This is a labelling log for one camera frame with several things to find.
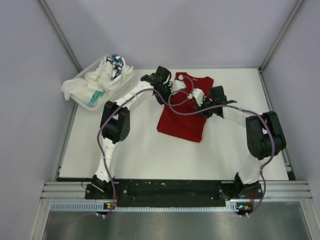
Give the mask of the red t shirt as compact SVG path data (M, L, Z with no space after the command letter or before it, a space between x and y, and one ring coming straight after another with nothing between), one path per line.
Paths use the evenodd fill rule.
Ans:
M177 72L175 80L184 83L183 90L187 93L191 93L194 89L200 89L206 97L210 96L210 88L214 85L214 79L209 76L194 77L186 72ZM180 113L196 111L196 100L192 96L187 97L183 92L175 93L171 97L170 103L173 105L173 109ZM200 113L179 115L165 105L158 121L157 131L172 137L199 143L202 141L206 121L206 118Z

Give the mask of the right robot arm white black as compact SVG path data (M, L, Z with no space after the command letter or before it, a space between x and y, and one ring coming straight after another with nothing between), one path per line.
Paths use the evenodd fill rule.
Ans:
M232 186L221 189L221 198L230 200L254 197L261 190L259 180L269 163L262 163L262 160L268 158L271 161L287 146L278 115L274 111L258 114L237 106L237 101L227 99L222 86L211 87L209 96L199 88L193 89L191 94L196 101L195 109L205 118L217 115L244 127L246 131L248 157L235 174Z

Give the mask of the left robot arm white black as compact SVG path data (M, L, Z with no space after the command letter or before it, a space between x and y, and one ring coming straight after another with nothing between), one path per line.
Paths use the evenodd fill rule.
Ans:
M167 103L172 93L171 78L172 73L159 66L154 73L142 76L124 96L105 103L97 134L101 157L91 183L86 186L86 199L115 200L117 198L114 178L119 158L118 145L129 136L131 114L142 102L154 95L161 104Z

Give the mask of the white printed t shirt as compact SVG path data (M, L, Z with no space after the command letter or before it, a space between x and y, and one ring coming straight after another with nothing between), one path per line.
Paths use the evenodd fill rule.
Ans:
M127 82L133 75L133 67L117 54L104 57L99 65L98 83L106 91L115 91Z

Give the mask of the white plastic basket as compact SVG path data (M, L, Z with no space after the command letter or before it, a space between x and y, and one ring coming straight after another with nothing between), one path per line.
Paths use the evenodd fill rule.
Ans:
M88 66L85 70L83 70L82 73L76 78L83 78L83 79L87 79L87 80L95 80L95 81L97 81L98 77L99 77L99 73L100 73L99 66L101 64L102 59L104 57L107 57L107 56L108 55L103 56L100 59L96 60L94 63L92 63L90 66ZM79 104L79 105L84 107L85 109L87 109L89 111L95 111L100 106L105 104L108 100L113 100L116 97L118 97L121 94L123 94L129 88L129 85L134 82L133 78L134 78L134 73L133 73L133 76L127 82L125 82L121 87L119 87L115 91L109 91L106 99L102 102L101 105L94 106L94 107L88 107L88 106L85 106L85 105L82 105L82 104Z

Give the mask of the white t shirt pile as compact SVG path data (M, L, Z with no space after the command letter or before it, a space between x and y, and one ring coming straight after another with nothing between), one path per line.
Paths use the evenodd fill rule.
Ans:
M86 78L73 78L63 82L61 91L66 101L74 100L86 107L97 107L108 96L113 81L107 77L98 77L97 81Z

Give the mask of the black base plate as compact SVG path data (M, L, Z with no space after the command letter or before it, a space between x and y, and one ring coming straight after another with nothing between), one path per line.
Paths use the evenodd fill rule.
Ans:
M118 207L222 207L221 189L230 187L233 180L163 180L163 179L115 179ZM252 202L262 196L230 200Z

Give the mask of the left aluminium corner post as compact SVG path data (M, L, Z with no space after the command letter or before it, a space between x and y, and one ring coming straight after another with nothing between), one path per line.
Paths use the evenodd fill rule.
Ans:
M37 4L39 5L40 9L44 13L46 19L48 20L52 30L54 31L55 35L57 36L62 48L64 49L66 55L68 56L69 60L75 67L75 69L80 73L83 69L71 47L69 44L63 30L61 29L58 21L56 20L53 12L50 9L46 0L36 0Z

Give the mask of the aluminium corner post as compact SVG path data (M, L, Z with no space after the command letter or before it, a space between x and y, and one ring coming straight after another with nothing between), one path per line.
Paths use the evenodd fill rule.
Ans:
M294 6L292 10L290 11L288 17L286 18L286 21L284 22L283 26L280 29L279 34L277 35L275 41L273 42L270 50L267 52L266 57L264 58L261 66L259 67L259 71L262 73L267 66L269 65L270 61L276 54L278 48L281 46L282 42L284 41L288 31L294 24L296 18L300 14L301 10L303 9L304 5L306 3L306 0L296 0L294 3Z
M52 30L54 31L55 35L57 36L62 48L64 49L66 55L68 56L69 60L75 67L75 69L80 73L83 69L71 47L69 44L63 30L61 29L58 21L56 20L53 12L50 9L46 0L36 0L37 4L39 5L40 9L44 13L46 19L48 20Z

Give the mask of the right aluminium corner post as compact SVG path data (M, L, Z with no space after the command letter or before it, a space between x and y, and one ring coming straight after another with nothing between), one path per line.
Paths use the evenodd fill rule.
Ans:
M279 34L277 35L275 41L273 42L270 50L267 52L266 57L264 58L261 66L259 67L259 71L262 73L267 66L269 65L270 61L276 54L278 48L281 46L282 42L284 41L288 31L294 24L296 18L300 14L301 10L303 9L304 5L306 3L306 0L296 0L294 3L294 6L292 10L290 11L288 17L286 18L286 21L284 22L283 26L280 29Z

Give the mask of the aluminium frame rail front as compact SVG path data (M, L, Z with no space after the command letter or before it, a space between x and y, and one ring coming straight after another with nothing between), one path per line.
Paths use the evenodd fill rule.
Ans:
M88 182L46 182L41 200L76 200L85 198ZM301 202L312 201L313 196L307 181L267 181L265 201Z

